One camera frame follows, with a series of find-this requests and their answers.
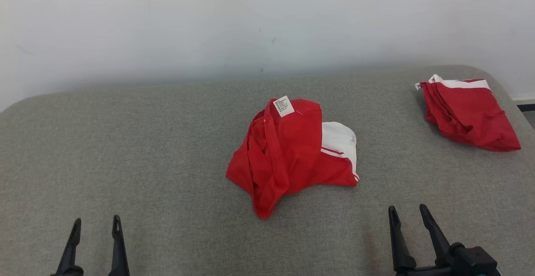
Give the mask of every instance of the gray couch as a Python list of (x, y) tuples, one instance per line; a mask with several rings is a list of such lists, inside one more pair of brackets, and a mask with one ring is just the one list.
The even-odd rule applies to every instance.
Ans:
[[(413, 85), (433, 74), (487, 79), (522, 150), (439, 135)], [(361, 181), (284, 196), (261, 220), (225, 171), (254, 115), (283, 95), (355, 131)], [(390, 205), (417, 263), (433, 264), (420, 203), (450, 243), (482, 246), (503, 275), (535, 273), (535, 131), (476, 68), (43, 95), (2, 112), (0, 133), (1, 275), (55, 272), (77, 217), (77, 264), (107, 275), (114, 214), (132, 276), (393, 275)]]

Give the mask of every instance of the white stripe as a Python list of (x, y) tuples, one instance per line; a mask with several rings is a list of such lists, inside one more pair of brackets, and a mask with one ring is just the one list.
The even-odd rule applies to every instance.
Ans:
[[(440, 76), (434, 74), (430, 79), (429, 79), (429, 83), (441, 83), (443, 84), (444, 86), (448, 87), (448, 88), (465, 88), (465, 89), (470, 89), (470, 88), (486, 88), (486, 89), (491, 89), (489, 87), (489, 84), (487, 83), (486, 80), (484, 79), (481, 79), (481, 80), (476, 80), (475, 82), (463, 82), (462, 80), (443, 80)], [(416, 87), (417, 90), (419, 90), (421, 87), (420, 87), (420, 83), (416, 83), (414, 85)]]
[[(322, 122), (321, 131), (321, 146), (323, 147), (321, 151), (338, 158), (348, 158), (351, 162), (353, 175), (355, 175), (355, 179), (358, 181), (359, 176), (356, 173), (357, 138), (355, 137), (355, 133), (350, 128), (339, 122)], [(324, 148), (328, 148), (329, 150), (334, 150), (342, 154), (325, 150)]]

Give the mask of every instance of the robotic arm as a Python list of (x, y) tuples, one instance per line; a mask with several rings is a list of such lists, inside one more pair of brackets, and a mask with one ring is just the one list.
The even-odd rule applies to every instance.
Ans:
[(431, 236), (436, 255), (435, 266), (417, 268), (401, 233), (401, 221), (396, 208), (390, 206), (390, 242), (396, 276), (501, 276), (497, 262), (483, 248), (467, 249), (461, 243), (450, 245), (424, 204), (420, 204), (420, 214)]
[[(82, 219), (74, 221), (69, 240), (65, 246), (65, 251), (61, 256), (56, 274), (51, 276), (83, 276), (84, 269), (74, 264), (76, 257), (76, 246), (80, 243), (80, 230), (82, 229)], [(121, 219), (118, 215), (113, 217), (113, 228), (111, 230), (113, 237), (113, 259), (111, 263), (111, 272), (108, 276), (130, 276), (128, 262), (126, 261), (125, 240), (122, 236)]]

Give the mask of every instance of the folded red clothing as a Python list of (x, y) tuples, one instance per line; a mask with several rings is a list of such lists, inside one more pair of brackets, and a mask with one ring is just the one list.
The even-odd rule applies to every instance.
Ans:
[(491, 151), (520, 149), (516, 133), (486, 80), (443, 80), (434, 75), (416, 86), (424, 91), (426, 120), (436, 124), (443, 136)]
[[(319, 104), (288, 97), (270, 100), (252, 120), (226, 176), (251, 194), (260, 218), (270, 217), (285, 194), (323, 182), (357, 184), (353, 131), (339, 123), (324, 124), (329, 125), (321, 122)], [(324, 128), (331, 137), (329, 151), (322, 148)]]

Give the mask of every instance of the white label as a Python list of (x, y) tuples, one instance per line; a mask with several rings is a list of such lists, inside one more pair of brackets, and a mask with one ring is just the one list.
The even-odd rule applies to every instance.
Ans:
[(287, 96), (281, 97), (276, 101), (273, 101), (273, 104), (275, 105), (277, 111), (279, 111), (280, 117), (284, 117), (290, 113), (295, 112), (294, 107), (292, 107), (292, 103), (290, 102)]

